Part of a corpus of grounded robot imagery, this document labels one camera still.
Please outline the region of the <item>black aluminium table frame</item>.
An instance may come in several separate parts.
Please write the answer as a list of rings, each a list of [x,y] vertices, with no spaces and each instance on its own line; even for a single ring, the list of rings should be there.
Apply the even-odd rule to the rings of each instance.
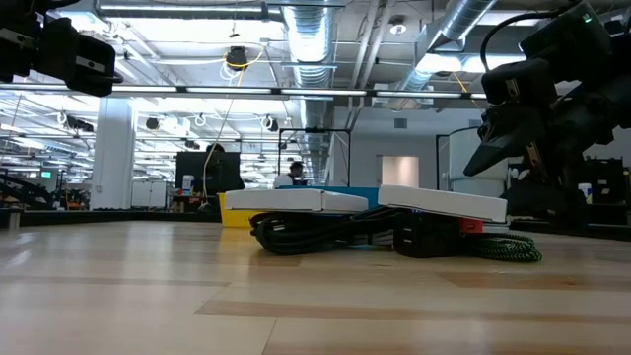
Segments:
[[[34,227],[121,221],[221,223],[219,215],[146,211],[26,211],[0,209],[0,228]],[[510,229],[520,232],[567,235],[601,240],[631,242],[631,226],[589,224],[582,229],[567,229],[545,222],[517,221]]]

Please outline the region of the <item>person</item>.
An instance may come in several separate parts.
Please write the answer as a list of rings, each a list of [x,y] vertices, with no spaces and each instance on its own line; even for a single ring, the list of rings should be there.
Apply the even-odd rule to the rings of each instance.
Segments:
[[[226,152],[219,143],[209,145],[207,152],[210,158],[205,165],[204,181],[208,195],[245,188],[241,178],[241,156],[238,152]]]
[[[290,166],[290,171],[287,173],[292,185],[305,186],[308,181],[304,177],[304,164],[302,162],[294,162]]]

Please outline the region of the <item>silver spiral air duct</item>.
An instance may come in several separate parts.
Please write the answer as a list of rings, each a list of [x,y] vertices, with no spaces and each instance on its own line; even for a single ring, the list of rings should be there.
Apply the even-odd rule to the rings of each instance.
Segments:
[[[294,85],[299,89],[330,89],[333,69],[331,63],[331,36],[334,9],[316,6],[285,6],[282,9],[287,29],[287,40],[294,67]],[[325,128],[331,123],[331,101],[322,99],[301,100],[300,118],[304,128]],[[315,184],[325,180],[328,138],[324,134],[306,137],[311,176]]]
[[[423,26],[414,44],[415,64],[397,86],[399,91],[421,91],[431,77],[461,68],[456,57],[436,53],[442,46],[463,52],[466,37],[498,0],[450,0],[445,14]]]

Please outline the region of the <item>white building pillar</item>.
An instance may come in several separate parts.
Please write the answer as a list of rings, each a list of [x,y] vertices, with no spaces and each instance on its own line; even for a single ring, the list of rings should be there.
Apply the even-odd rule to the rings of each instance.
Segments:
[[[131,206],[137,114],[129,99],[100,99],[90,207]]]

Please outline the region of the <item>overhead LED light bar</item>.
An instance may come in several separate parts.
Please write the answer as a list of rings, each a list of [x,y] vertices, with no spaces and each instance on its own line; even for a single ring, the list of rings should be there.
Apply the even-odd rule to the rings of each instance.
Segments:
[[[219,98],[257,99],[262,97],[297,98],[384,98],[384,99],[446,99],[485,101],[483,93],[457,93],[443,91],[380,91],[380,90],[334,90],[302,88],[263,87],[191,87],[191,86],[136,86],[117,85],[110,93],[113,97],[159,97],[159,98]]]

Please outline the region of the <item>yellow plastic basket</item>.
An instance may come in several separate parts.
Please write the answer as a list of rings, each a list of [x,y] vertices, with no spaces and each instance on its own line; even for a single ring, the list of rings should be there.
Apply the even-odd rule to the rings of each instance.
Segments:
[[[221,210],[222,225],[225,228],[249,228],[250,219],[261,211],[253,210],[229,210],[225,207],[225,194],[223,192],[218,194],[218,200]]]

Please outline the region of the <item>teal plastic bin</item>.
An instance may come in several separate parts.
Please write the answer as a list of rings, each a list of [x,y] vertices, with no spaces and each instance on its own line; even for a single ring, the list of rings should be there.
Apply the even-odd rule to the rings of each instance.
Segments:
[[[377,187],[353,187],[353,186],[321,186],[315,185],[311,186],[311,189],[321,189],[330,192],[349,194],[359,197],[364,197],[368,201],[368,207],[374,208],[379,205],[378,203],[378,193],[379,189]]]

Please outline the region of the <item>white cardboard product box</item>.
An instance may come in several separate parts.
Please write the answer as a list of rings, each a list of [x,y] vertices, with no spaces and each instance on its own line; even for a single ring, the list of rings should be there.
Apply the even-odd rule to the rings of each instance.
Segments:
[[[361,196],[312,188],[234,190],[225,194],[227,210],[353,214],[369,208]]]
[[[378,203],[493,223],[505,223],[507,217],[507,201],[502,198],[403,185],[382,185]]]

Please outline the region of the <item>black storage cabinet row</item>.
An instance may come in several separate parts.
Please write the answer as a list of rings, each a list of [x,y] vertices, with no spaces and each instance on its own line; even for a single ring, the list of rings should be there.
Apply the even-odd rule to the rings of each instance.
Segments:
[[[590,221],[626,226],[631,212],[631,173],[623,166],[623,161],[587,158],[585,173],[592,186],[592,202],[588,206]]]

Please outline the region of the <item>black computer monitor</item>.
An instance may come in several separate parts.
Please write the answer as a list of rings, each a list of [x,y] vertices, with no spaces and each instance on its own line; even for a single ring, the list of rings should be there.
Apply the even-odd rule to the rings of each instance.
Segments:
[[[175,161],[175,187],[182,188],[183,177],[193,176],[193,190],[206,194],[244,189],[240,176],[241,159],[238,152],[214,152],[206,163],[206,152],[178,152]]]

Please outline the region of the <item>black metal frame stand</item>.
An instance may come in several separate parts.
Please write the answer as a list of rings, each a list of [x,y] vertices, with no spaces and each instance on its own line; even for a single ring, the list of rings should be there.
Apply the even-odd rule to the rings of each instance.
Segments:
[[[281,128],[277,138],[277,171],[281,164],[298,161],[310,185],[351,185],[351,131],[307,127]]]

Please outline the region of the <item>tall translucent cylinder container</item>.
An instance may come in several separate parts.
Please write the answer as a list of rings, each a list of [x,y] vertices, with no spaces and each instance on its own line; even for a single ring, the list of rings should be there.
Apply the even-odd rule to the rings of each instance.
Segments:
[[[488,197],[500,197],[506,190],[509,164],[501,161],[473,177],[463,171],[481,140],[474,127],[464,128],[449,135],[448,181],[453,192]]]

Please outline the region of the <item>black power adapter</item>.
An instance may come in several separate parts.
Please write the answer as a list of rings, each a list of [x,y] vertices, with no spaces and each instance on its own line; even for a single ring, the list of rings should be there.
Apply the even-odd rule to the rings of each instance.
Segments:
[[[393,248],[401,255],[433,258],[458,256],[463,252],[456,217],[404,213],[396,217],[393,226]]]

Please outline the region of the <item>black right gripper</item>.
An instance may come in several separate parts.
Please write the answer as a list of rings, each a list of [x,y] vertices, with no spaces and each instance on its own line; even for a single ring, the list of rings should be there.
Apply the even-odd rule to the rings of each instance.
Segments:
[[[482,140],[463,173],[476,176],[500,161],[523,157],[529,174],[519,193],[582,197],[575,172],[592,145],[592,112],[581,91],[559,97],[543,59],[501,65],[482,77],[488,109]]]

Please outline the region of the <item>white low cabinet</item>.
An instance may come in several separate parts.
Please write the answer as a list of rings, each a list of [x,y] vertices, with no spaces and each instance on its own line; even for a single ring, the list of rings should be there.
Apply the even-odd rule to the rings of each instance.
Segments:
[[[167,184],[164,181],[134,181],[131,192],[132,207],[165,208]]]

